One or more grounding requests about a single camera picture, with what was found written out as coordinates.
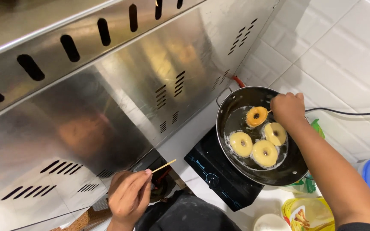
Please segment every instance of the stainless steel range hood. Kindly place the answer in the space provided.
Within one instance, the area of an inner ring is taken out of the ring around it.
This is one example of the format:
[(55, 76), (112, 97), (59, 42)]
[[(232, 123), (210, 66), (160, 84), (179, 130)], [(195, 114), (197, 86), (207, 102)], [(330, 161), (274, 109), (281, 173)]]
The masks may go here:
[(72, 222), (222, 92), (278, 0), (0, 0), (0, 231)]

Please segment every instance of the frying pan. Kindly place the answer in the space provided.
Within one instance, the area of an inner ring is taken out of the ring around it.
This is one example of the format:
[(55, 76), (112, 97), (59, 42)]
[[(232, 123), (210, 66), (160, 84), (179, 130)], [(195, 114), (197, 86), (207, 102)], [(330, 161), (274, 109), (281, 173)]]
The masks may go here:
[(251, 107), (265, 107), (270, 110), (270, 100), (278, 95), (278, 92), (266, 87), (243, 87), (226, 97), (218, 110), (216, 120), (216, 129), (221, 148), (235, 168), (249, 179), (270, 186), (288, 186), (299, 181), (307, 172), (305, 160), (299, 151), (298, 146), (288, 134), (287, 144), (280, 147), (276, 168), (270, 170), (259, 166), (251, 157), (241, 158), (234, 154), (230, 146), (227, 145), (227, 136), (231, 132), (242, 130), (251, 136), (252, 142), (260, 137), (253, 137), (255, 134), (260, 134), (260, 130), (267, 123), (275, 122), (273, 113), (268, 114), (268, 119), (260, 126), (249, 129), (246, 124), (246, 113), (241, 110), (242, 107), (248, 106), (247, 111)]

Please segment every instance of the frying donut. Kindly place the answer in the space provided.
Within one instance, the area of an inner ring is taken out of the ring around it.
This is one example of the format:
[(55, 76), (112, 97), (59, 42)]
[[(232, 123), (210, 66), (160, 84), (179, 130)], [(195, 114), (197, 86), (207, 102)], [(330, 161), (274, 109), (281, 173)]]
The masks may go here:
[(265, 125), (265, 138), (275, 146), (281, 146), (286, 141), (286, 131), (279, 123)]
[(270, 141), (260, 140), (254, 144), (252, 156), (258, 164), (264, 167), (271, 167), (278, 160), (278, 151)]
[(254, 107), (246, 114), (246, 123), (251, 127), (262, 124), (268, 117), (268, 110), (264, 107)]
[(248, 157), (252, 152), (252, 139), (244, 132), (235, 132), (229, 137), (232, 149), (241, 157)]

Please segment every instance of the black cable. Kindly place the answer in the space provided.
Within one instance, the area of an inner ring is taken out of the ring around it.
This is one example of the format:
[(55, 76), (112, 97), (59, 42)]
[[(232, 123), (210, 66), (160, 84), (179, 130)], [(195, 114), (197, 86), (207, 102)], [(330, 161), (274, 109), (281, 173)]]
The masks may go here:
[(324, 108), (324, 107), (311, 108), (311, 109), (305, 110), (305, 112), (310, 112), (310, 111), (315, 111), (315, 110), (331, 111), (331, 112), (344, 114), (344, 115), (350, 115), (350, 116), (370, 116), (370, 112), (369, 113), (349, 113), (349, 112), (336, 111), (336, 110), (332, 110), (332, 109)]

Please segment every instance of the black cooktop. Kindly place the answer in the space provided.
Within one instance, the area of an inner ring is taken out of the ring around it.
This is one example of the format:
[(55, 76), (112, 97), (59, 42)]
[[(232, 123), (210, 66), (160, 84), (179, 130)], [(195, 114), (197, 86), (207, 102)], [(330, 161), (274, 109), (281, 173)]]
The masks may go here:
[(244, 176), (229, 162), (219, 144), (216, 126), (184, 159), (234, 212), (250, 206), (264, 187)]

